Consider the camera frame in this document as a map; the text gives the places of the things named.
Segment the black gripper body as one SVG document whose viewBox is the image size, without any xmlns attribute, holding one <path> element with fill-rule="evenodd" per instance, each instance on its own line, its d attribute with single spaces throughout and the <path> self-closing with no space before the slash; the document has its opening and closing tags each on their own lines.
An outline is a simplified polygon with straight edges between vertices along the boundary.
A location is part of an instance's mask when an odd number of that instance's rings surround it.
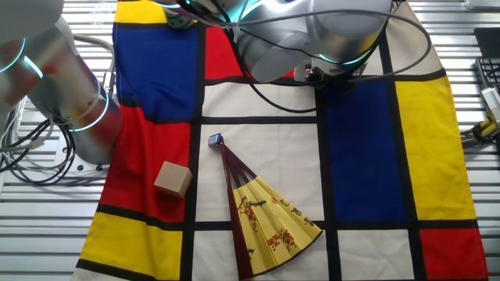
<svg viewBox="0 0 500 281">
<path fill-rule="evenodd" d="M 337 76 L 329 76 L 319 68 L 311 69 L 310 74 L 306 77 L 306 85 L 313 87 L 347 87 L 352 84 L 352 80 L 360 78 L 363 74 L 361 69 L 350 70 L 346 73 L 341 73 Z"/>
</svg>

